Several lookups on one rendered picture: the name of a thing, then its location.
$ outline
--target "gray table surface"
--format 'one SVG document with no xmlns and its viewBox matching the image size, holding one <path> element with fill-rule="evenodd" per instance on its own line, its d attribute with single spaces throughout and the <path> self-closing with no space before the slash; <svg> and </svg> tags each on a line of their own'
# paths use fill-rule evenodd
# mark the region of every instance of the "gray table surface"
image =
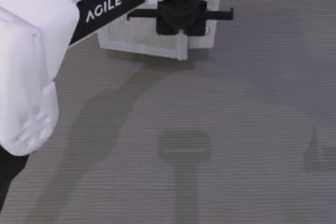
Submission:
<svg viewBox="0 0 336 224">
<path fill-rule="evenodd" d="M 231 6 L 186 62 L 70 49 L 3 223 L 335 223 L 336 2 Z"/>
</svg>

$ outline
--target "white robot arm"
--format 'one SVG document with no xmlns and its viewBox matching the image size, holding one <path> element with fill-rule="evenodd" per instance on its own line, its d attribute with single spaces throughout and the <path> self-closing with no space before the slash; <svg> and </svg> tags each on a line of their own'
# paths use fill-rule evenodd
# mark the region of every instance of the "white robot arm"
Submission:
<svg viewBox="0 0 336 224">
<path fill-rule="evenodd" d="M 53 80 L 69 47 L 144 2 L 164 1 L 0 0 L 0 146 L 14 156 L 25 156 L 49 139 L 58 120 Z M 183 11 L 176 0 L 167 1 L 162 9 L 173 8 L 174 1 L 176 10 Z M 202 19 L 230 19 L 227 13 L 197 14 Z M 138 10 L 132 17 L 155 15 Z M 183 28 L 177 24 L 176 29 Z"/>
</svg>

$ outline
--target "white box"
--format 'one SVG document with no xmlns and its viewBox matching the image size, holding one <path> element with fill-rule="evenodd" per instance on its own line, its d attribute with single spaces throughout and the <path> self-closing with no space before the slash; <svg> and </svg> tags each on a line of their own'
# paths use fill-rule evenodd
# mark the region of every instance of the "white box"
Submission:
<svg viewBox="0 0 336 224">
<path fill-rule="evenodd" d="M 219 0 L 205 0 L 209 10 L 219 10 Z M 145 3 L 139 8 L 155 8 Z M 131 18 L 124 15 L 98 31 L 99 45 L 103 49 L 134 52 L 159 57 L 187 59 L 189 48 L 212 48 L 215 42 L 216 20 L 207 21 L 204 37 L 161 36 L 156 33 L 155 18 Z"/>
</svg>

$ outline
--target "logo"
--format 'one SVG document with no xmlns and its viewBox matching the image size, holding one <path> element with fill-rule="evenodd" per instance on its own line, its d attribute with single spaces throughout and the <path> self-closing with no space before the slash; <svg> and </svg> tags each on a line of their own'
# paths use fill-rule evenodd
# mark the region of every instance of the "logo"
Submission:
<svg viewBox="0 0 336 224">
<path fill-rule="evenodd" d="M 114 8 L 120 6 L 122 4 L 122 0 L 106 0 L 102 4 L 97 5 L 93 10 L 90 10 L 86 23 L 89 23 L 91 20 L 95 20 L 95 18 L 100 17 L 104 13 L 108 13 Z"/>
</svg>

